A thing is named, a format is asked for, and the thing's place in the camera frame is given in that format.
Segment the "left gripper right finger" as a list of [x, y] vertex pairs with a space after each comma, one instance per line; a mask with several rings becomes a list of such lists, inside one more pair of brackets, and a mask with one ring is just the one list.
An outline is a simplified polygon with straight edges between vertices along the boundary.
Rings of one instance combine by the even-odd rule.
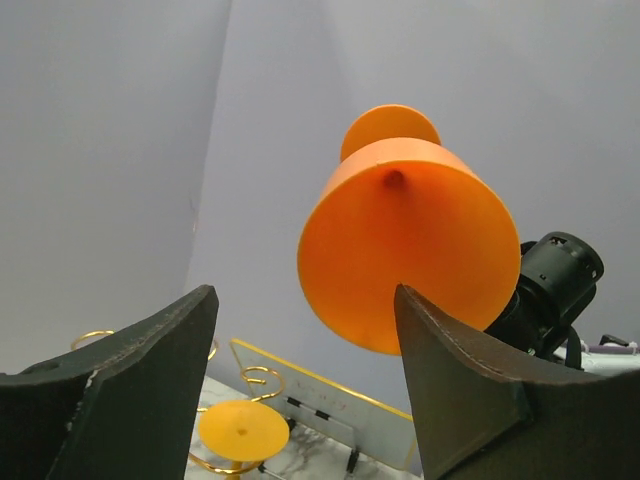
[[599, 376], [517, 350], [408, 286], [394, 298], [428, 479], [635, 479], [639, 374]]

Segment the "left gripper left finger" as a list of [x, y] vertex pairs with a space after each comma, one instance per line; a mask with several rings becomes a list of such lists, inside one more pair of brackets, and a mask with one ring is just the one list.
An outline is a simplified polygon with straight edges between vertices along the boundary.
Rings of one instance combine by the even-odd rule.
[[85, 347], [3, 374], [2, 478], [183, 478], [218, 307], [202, 285]]

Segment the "yellow plastic wine glass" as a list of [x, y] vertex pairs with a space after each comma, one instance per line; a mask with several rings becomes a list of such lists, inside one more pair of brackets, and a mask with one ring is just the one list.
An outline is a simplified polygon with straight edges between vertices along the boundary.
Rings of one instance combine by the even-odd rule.
[[237, 476], [257, 468], [277, 455], [290, 437], [286, 420], [271, 407], [251, 400], [228, 400], [201, 413], [197, 432], [202, 444], [218, 457], [230, 461], [230, 468], [211, 465], [190, 454], [203, 468]]

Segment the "orange plastic wine glass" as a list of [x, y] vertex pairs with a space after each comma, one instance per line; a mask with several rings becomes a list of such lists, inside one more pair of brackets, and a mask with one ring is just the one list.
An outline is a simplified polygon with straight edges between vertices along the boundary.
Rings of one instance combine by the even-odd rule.
[[432, 122], [387, 104], [347, 130], [339, 165], [302, 229], [297, 271], [332, 332], [396, 355], [399, 285], [484, 330], [516, 289], [520, 240], [505, 203], [442, 145]]

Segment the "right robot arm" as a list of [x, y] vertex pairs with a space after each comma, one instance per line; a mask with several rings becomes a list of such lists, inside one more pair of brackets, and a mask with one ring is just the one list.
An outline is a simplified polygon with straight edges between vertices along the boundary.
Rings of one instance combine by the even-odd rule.
[[584, 240], [554, 231], [521, 244], [509, 303], [485, 332], [531, 356], [601, 376], [639, 369], [639, 344], [604, 335], [586, 344], [574, 321], [594, 299], [604, 263]]

